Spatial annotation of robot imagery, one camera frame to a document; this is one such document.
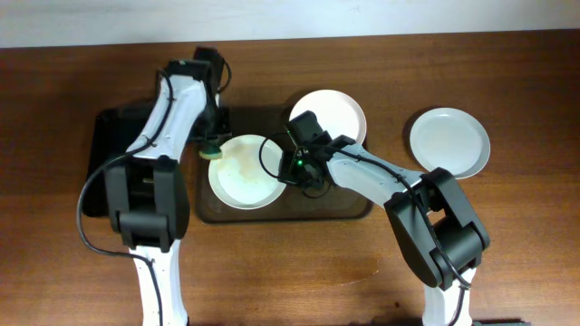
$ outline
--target black tray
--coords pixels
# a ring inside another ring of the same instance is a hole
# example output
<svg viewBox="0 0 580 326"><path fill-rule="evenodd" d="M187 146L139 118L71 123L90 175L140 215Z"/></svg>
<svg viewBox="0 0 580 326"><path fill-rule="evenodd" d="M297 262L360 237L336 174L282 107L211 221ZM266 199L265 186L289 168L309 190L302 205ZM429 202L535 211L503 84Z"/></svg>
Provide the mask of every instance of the black tray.
<svg viewBox="0 0 580 326"><path fill-rule="evenodd" d="M234 137L246 134L270 136L285 131L288 116L289 109L282 106L231 108L231 130ZM273 141L282 149L295 148L286 136ZM365 217L372 210L370 200L349 189L331 187L323 197L311 199L305 197L301 189L290 186L268 206L253 210L236 209L221 202L211 190L208 167L207 160L198 159L194 203L196 216L208 224L350 220ZM321 193L309 190L308 194L318 196Z"/></svg>

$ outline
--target plate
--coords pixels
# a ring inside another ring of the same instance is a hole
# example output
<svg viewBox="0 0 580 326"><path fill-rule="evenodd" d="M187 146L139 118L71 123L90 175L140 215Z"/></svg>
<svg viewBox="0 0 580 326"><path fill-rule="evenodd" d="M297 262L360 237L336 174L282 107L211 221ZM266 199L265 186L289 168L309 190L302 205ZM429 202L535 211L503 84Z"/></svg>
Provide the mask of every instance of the plate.
<svg viewBox="0 0 580 326"><path fill-rule="evenodd" d="M211 189L225 204L239 209L256 209L275 201L286 184L270 177L262 169L258 151L264 137L243 135L221 146L222 158L209 162L208 179ZM266 168L276 173L282 150L269 140L262 150Z"/></svg>
<svg viewBox="0 0 580 326"><path fill-rule="evenodd" d="M445 168L455 178L472 177L489 160L489 137L481 123L468 113L439 108L422 114L411 128L411 150L431 172Z"/></svg>
<svg viewBox="0 0 580 326"><path fill-rule="evenodd" d="M290 120L306 111L316 114L318 124L335 139L340 135L362 144L366 137L363 109L350 96L340 91L313 91L304 96L290 112Z"/></svg>

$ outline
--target table surface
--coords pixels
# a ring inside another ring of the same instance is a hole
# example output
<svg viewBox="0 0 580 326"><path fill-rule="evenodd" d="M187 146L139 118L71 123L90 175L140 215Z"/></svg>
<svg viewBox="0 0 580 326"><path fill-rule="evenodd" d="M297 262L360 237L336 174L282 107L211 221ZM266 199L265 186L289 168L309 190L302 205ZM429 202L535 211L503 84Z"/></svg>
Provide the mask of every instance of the table surface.
<svg viewBox="0 0 580 326"><path fill-rule="evenodd" d="M369 149L419 169L405 145L434 107L464 110L491 139L460 184L491 236L471 293L476 320L580 323L580 31L209 43L234 72L230 105L343 91ZM95 115L154 90L194 43L0 51L0 314L6 325L137 325L133 262L82 246L74 209ZM193 198L195 154L183 164ZM106 220L97 245L123 250ZM180 255L193 323L349 324L419 318L421 283L375 207L353 222L189 223Z"/></svg>

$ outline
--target white arm segment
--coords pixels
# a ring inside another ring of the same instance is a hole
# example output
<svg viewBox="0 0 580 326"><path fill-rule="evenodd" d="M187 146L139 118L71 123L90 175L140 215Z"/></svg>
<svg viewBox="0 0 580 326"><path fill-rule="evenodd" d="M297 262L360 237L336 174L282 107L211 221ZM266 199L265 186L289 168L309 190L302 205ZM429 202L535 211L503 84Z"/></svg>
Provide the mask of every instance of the white arm segment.
<svg viewBox="0 0 580 326"><path fill-rule="evenodd" d="M162 253L159 248L138 245L132 254L141 255L153 260L153 270L161 292L163 304L163 325L185 326L188 323L188 313L181 299L181 284L179 281L179 246L180 240L175 240L168 253ZM133 259L137 266L141 300L143 302L143 326L160 326L157 294L153 287L151 274L147 265L139 259Z"/></svg>
<svg viewBox="0 0 580 326"><path fill-rule="evenodd" d="M166 155L171 159L179 161L181 159L181 152L183 152L186 141L188 140L191 127L199 114L206 108L206 87L202 81L196 81L190 76L180 75L171 75L169 79L171 80L171 86L173 88L174 101L168 119L153 146L135 154L135 158L156 159ZM147 120L147 124L127 151L137 149L144 145L147 139L153 137L168 108L168 104L169 86L167 80L163 78L161 80L159 97Z"/></svg>
<svg viewBox="0 0 580 326"><path fill-rule="evenodd" d="M471 283L475 276L476 268L468 269L461 276ZM453 284L446 291L441 288L431 288L424 285L425 288L425 312L423 313L423 325L425 326L446 326L455 316L459 302L459 281L453 281ZM455 326L470 326L473 320L469 316L469 291L465 291L463 297L463 307L459 319Z"/></svg>
<svg viewBox="0 0 580 326"><path fill-rule="evenodd" d="M422 172L409 171L399 168L383 159L377 158L362 145L353 144L343 148L345 152L360 155L364 158L381 162L385 166L401 174L407 182L414 186L421 182ZM337 186L349 188L355 192L371 199L373 203L384 207L384 203L391 199L397 192L406 192L405 186L391 176L387 171L371 163L357 162L341 153L335 153L333 158L327 163L328 171Z"/></svg>

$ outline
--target white plate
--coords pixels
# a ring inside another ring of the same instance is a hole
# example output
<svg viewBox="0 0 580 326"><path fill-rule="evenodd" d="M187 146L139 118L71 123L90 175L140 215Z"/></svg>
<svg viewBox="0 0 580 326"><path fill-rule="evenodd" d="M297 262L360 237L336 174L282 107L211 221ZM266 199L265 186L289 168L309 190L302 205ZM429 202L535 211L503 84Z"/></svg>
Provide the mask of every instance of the white plate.
<svg viewBox="0 0 580 326"><path fill-rule="evenodd" d="M366 118L363 109L350 96L339 91L313 91L304 96L290 112L290 120L306 111L316 114L318 124L335 139L348 136L362 144L366 136Z"/></svg>
<svg viewBox="0 0 580 326"><path fill-rule="evenodd" d="M239 209L256 209L275 201L286 184L267 175L258 160L264 137L243 135L221 146L223 157L209 162L209 185L225 204ZM268 171L277 174L282 150L269 140L262 150Z"/></svg>
<svg viewBox="0 0 580 326"><path fill-rule="evenodd" d="M411 128L410 143L413 155L425 169L445 168L456 178L474 176L489 159L486 130L462 110L425 112Z"/></svg>

